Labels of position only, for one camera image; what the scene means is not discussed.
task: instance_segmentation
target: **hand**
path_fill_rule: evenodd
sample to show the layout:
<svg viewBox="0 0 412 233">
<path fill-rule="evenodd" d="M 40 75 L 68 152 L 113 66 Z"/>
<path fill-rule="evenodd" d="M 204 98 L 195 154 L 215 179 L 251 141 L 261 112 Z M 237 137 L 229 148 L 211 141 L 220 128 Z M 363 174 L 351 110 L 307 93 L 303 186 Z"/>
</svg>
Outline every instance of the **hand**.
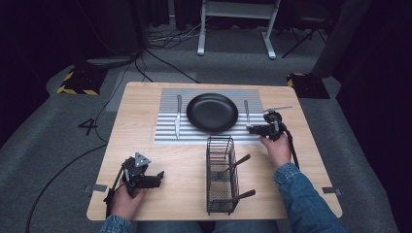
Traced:
<svg viewBox="0 0 412 233">
<path fill-rule="evenodd" d="M 123 181 L 120 180 L 120 188 L 116 191 L 113 198 L 111 215 L 132 220 L 147 192 L 147 189 L 135 189 L 134 197 L 132 198 L 127 192 L 126 184 L 123 184 Z"/>
<path fill-rule="evenodd" d="M 289 148 L 288 137 L 285 134 L 282 134 L 276 141 L 264 137 L 259 139 L 266 146 L 269 159 L 276 170 L 285 163 L 291 162 L 291 149 Z"/>
</svg>

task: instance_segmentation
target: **gray and white striped mat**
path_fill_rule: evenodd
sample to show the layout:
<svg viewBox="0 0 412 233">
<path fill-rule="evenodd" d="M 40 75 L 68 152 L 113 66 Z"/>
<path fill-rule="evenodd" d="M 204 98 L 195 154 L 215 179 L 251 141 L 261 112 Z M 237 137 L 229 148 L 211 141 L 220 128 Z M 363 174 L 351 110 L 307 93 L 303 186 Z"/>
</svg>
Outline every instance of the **gray and white striped mat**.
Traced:
<svg viewBox="0 0 412 233">
<path fill-rule="evenodd" d="M 239 111 L 236 124 L 219 133 L 230 135 L 235 144 L 258 143 L 258 135 L 250 135 L 246 130 L 246 110 L 244 100 L 248 100 L 251 125 L 266 124 L 263 119 L 263 106 L 257 90 L 253 89 L 183 89 L 164 88 L 161 92 L 160 109 L 157 117 L 154 142 L 170 145 L 206 145 L 210 133 L 204 132 L 191 125 L 186 116 L 188 103 L 197 95 L 203 93 L 219 93 L 231 99 Z M 178 111 L 177 95 L 182 95 L 180 140 L 175 134 L 175 118 Z"/>
</svg>

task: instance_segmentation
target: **wooden table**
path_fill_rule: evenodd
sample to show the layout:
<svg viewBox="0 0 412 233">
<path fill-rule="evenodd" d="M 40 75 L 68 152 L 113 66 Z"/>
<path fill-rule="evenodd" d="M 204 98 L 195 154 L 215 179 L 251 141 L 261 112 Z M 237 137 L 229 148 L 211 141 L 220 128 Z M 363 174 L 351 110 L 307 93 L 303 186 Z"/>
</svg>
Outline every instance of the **wooden table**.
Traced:
<svg viewBox="0 0 412 233">
<path fill-rule="evenodd" d="M 258 90 L 264 109 L 292 105 L 281 113 L 283 123 L 293 135 L 300 170 L 312 182 L 337 216 L 342 215 L 334 193 L 324 194 L 322 187 L 331 187 L 325 165 L 306 122 L 294 91 L 287 86 L 191 84 L 191 83 L 128 83 L 96 183 L 112 186 L 123 161 L 136 151 L 152 163 L 146 172 L 155 176 L 164 171 L 159 188 L 150 189 L 140 210 L 139 220 L 213 220 L 213 219 L 277 219 L 287 218 L 282 197 L 272 181 L 274 169 L 262 144 L 235 143 L 236 157 L 252 158 L 238 167 L 239 192 L 255 189 L 257 194 L 240 200 L 236 210 L 228 214 L 206 213 L 206 141 L 204 145 L 155 144 L 155 128 L 161 91 L 164 88 L 254 89 Z M 106 192 L 94 191 L 87 210 L 90 220 L 104 220 Z"/>
</svg>

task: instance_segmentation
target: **person's left hand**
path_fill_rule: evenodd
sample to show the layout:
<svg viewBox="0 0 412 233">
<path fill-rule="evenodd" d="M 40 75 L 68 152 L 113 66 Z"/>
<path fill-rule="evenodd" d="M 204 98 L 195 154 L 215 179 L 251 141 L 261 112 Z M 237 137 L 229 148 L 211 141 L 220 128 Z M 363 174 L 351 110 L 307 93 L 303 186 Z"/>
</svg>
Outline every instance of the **person's left hand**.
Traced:
<svg viewBox="0 0 412 233">
<path fill-rule="evenodd" d="M 126 184 L 123 184 L 122 180 L 120 180 L 120 185 L 121 187 L 116 191 L 115 197 L 113 198 L 111 215 L 132 220 L 148 190 L 136 189 L 133 195 L 134 197 L 132 198 L 127 193 Z"/>
</svg>

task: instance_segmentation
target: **jeans jacket sleeve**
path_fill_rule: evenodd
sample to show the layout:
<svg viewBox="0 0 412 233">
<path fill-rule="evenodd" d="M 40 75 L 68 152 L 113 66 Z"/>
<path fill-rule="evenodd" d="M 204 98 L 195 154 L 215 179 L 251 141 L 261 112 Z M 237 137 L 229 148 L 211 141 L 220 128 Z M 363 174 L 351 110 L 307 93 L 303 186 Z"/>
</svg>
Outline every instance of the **jeans jacket sleeve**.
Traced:
<svg viewBox="0 0 412 233">
<path fill-rule="evenodd" d="M 104 222 L 100 233 L 128 233 L 131 230 L 129 220 L 120 216 L 108 216 Z"/>
<path fill-rule="evenodd" d="M 284 164 L 273 179 L 283 197 L 293 232 L 346 232 L 326 201 L 294 164 Z"/>
</svg>

